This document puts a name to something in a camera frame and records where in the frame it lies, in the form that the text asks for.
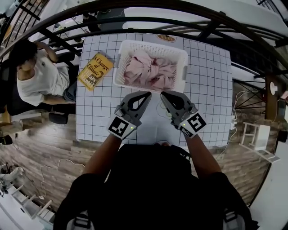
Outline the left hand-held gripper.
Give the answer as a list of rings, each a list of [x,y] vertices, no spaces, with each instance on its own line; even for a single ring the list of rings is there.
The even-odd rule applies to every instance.
[[[151,98],[152,93],[149,91],[127,94],[121,102],[122,108],[117,107],[111,115],[108,132],[124,140],[142,124],[139,119],[144,114]]]

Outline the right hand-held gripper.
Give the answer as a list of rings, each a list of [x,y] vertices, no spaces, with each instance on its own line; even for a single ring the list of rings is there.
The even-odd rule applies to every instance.
[[[185,94],[162,91],[160,98],[172,116],[171,124],[188,138],[193,138],[207,125],[202,114],[195,106],[192,106],[192,102]]]

